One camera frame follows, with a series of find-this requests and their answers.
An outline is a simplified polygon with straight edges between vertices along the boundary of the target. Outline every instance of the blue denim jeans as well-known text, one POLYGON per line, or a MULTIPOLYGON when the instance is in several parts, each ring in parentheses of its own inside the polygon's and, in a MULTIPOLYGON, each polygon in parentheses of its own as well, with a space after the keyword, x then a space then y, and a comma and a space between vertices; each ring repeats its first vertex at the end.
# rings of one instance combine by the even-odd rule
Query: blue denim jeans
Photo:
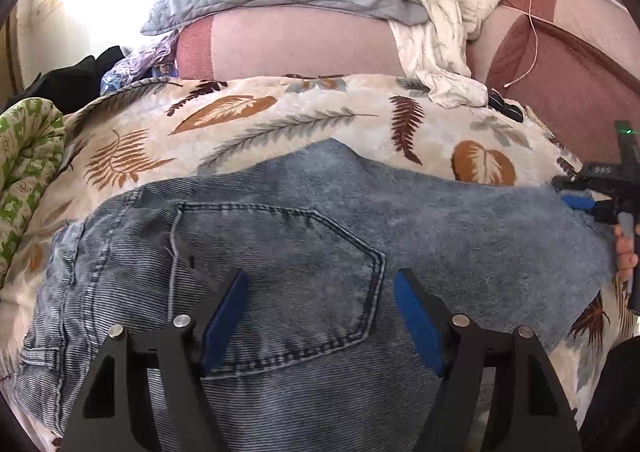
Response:
MULTIPOLYGON (((396 271, 413 268, 481 326, 528 324, 551 350, 613 272, 611 236, 589 222, 548 187, 428 177, 333 140, 147 184, 55 235, 12 399, 63 434, 112 324, 159 328, 242 267, 248 306, 203 381, 230 449, 408 451, 439 383, 397 312, 396 271)), ((148 375, 162 446, 176 450, 148 375)))

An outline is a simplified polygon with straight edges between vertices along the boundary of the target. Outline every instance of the metal screw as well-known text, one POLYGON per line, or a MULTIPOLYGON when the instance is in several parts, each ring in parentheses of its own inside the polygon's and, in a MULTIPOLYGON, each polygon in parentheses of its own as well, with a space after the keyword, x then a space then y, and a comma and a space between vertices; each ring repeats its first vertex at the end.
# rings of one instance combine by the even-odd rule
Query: metal screw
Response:
POLYGON ((532 338, 533 337, 533 329, 528 326, 520 326, 518 328, 518 334, 522 338, 532 338))
POLYGON ((109 328, 109 336, 111 338, 118 338, 124 331, 124 327, 122 327, 120 324, 114 324, 113 326, 111 326, 109 328))
POLYGON ((174 326, 176 327, 187 327, 191 324, 191 317, 189 315, 178 315, 174 318, 174 326))
POLYGON ((451 319, 454 326, 467 327, 470 323, 469 317, 466 315, 453 315, 451 319))

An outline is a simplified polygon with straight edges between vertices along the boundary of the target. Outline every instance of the bed sheet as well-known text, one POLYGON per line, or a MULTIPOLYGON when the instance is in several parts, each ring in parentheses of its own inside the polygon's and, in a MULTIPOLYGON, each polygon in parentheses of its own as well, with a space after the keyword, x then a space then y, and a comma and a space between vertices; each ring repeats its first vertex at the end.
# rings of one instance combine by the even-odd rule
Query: bed sheet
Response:
MULTIPOLYGON (((2 381, 10 381, 16 366, 53 233, 142 184, 233 172, 327 138, 394 167, 496 186, 544 184, 580 166, 533 114, 518 124, 487 108, 446 109, 428 95, 420 81, 391 76, 165 77, 136 82, 66 117, 60 174, 42 197, 0 291, 2 381)), ((634 322, 616 278, 602 283, 551 355, 578 422, 607 352, 628 337, 634 322)), ((19 417, 43 450, 60 445, 27 415, 19 417)))

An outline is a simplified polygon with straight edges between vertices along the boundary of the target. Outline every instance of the green patterned cloth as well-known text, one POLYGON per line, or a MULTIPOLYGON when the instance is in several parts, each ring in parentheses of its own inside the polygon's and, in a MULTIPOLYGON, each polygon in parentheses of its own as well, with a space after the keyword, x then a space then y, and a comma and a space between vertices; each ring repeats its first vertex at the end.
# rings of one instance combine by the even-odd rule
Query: green patterned cloth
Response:
POLYGON ((0 288, 20 239, 65 145, 62 113, 42 98, 28 98, 0 115, 0 288))

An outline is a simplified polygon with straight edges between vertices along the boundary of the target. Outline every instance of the white cord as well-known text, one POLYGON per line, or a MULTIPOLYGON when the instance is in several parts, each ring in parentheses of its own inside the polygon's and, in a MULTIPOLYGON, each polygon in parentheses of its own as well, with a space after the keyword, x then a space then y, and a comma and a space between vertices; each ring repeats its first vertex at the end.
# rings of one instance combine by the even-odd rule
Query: white cord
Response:
POLYGON ((533 0, 529 0, 529 22, 531 23, 531 29, 533 30, 533 35, 536 37, 536 53, 535 53, 535 55, 533 57, 533 63, 531 64, 531 67, 529 68, 529 70, 526 73, 524 73, 522 76, 520 76, 519 78, 516 78, 512 82, 509 82, 509 83, 503 85, 503 87, 505 89, 507 89, 509 86, 517 84, 525 76, 527 76, 529 73, 531 73, 533 71, 533 68, 536 66, 536 62, 538 61, 538 32, 536 31, 536 26, 533 24, 533 18, 531 16, 532 7, 533 7, 533 0))

